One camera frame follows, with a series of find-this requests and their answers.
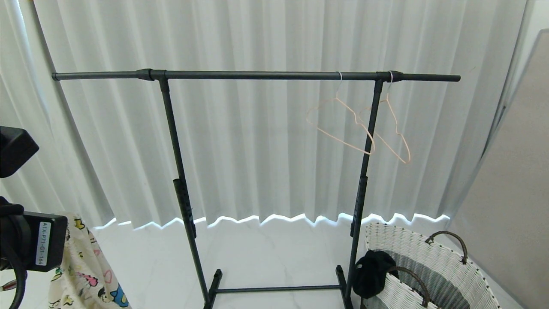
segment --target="gray wall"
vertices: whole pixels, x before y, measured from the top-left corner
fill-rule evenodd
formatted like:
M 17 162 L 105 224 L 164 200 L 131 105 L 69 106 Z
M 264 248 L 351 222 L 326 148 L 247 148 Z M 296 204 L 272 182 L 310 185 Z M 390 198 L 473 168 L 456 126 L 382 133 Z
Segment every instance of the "gray wall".
M 530 309 L 549 308 L 549 32 L 450 230 Z

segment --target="brown handle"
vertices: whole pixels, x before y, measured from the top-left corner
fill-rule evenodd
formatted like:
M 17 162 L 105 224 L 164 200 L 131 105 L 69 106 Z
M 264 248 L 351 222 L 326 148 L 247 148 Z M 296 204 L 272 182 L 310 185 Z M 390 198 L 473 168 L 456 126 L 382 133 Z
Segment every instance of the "brown handle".
M 429 238 L 427 238 L 425 242 L 427 244 L 430 244 L 431 242 L 433 242 L 435 236 L 440 234 L 448 234 L 448 235 L 454 236 L 460 242 L 461 249 L 463 250 L 463 258 L 461 259 L 461 262 L 463 263 L 463 265 L 467 264 L 467 247 L 465 247 L 465 242 L 463 242 L 463 239 L 461 239 L 461 237 L 459 237 L 457 234 L 452 233 L 450 231 L 438 231 L 435 234 L 429 236 Z
M 431 296 L 429 295 L 429 291 L 427 291 L 427 287 L 425 286 L 423 281 L 421 281 L 421 279 L 413 271 L 411 271 L 411 270 L 409 270 L 408 268 L 405 268 L 405 267 L 392 266 L 391 268 L 389 268 L 389 270 L 387 272 L 389 273 L 389 272 L 392 272 L 392 271 L 401 271 L 401 272 L 408 273 L 412 277 L 414 277 L 414 279 L 416 281 L 418 281 L 419 285 L 421 285 L 421 288 L 423 289 L 423 302 L 421 303 L 421 305 L 424 308 L 427 308 L 427 305 L 429 304 L 429 302 L 431 302 Z

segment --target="white floor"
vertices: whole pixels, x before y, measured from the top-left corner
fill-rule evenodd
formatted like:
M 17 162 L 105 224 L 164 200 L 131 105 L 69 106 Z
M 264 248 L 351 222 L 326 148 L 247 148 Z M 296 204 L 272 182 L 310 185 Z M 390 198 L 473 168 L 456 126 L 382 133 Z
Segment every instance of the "white floor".
M 376 222 L 365 221 L 363 226 Z M 392 224 L 430 234 L 443 229 L 446 220 L 432 222 L 415 217 L 410 225 L 396 218 Z M 223 270 L 221 288 L 337 284 L 336 265 L 340 264 L 346 274 L 349 264 L 349 231 L 350 221 L 343 217 L 337 223 L 323 220 L 314 226 L 305 219 L 273 219 L 262 225 L 257 219 L 241 223 L 221 220 L 213 227 L 198 223 L 197 244 L 208 287 L 217 268 Z M 93 233 L 134 309 L 202 308 L 200 287 L 180 222 L 164 229 L 149 225 L 137 230 L 131 224 L 114 223 Z M 454 246 L 443 235 L 437 241 Z M 363 254 L 361 241 L 358 256 Z M 13 272 L 4 271 L 1 282 L 12 277 Z M 29 273 L 22 309 L 48 308 L 51 277 L 51 273 Z M 497 284 L 490 285 L 502 308 L 522 309 Z M 0 297 L 0 307 L 7 308 L 13 291 L 2 292 Z M 355 295 L 356 309 L 359 302 Z M 222 294 L 214 304 L 216 309 L 259 307 L 334 309 L 343 308 L 343 304 L 338 290 Z

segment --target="label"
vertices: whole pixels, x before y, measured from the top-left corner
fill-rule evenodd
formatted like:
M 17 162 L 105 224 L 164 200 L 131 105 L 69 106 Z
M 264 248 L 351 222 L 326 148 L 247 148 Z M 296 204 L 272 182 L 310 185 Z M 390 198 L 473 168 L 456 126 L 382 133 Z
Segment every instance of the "label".
M 40 222 L 38 227 L 38 243 L 36 244 L 36 265 L 46 266 L 48 264 L 49 231 L 52 229 L 51 222 Z

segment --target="cartoon print cloth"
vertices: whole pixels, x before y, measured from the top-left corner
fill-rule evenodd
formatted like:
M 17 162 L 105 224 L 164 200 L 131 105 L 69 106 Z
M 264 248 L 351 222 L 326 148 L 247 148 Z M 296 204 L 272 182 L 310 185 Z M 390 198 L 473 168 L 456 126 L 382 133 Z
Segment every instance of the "cartoon print cloth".
M 82 218 L 68 219 L 61 266 L 49 286 L 49 309 L 131 309 L 101 248 Z

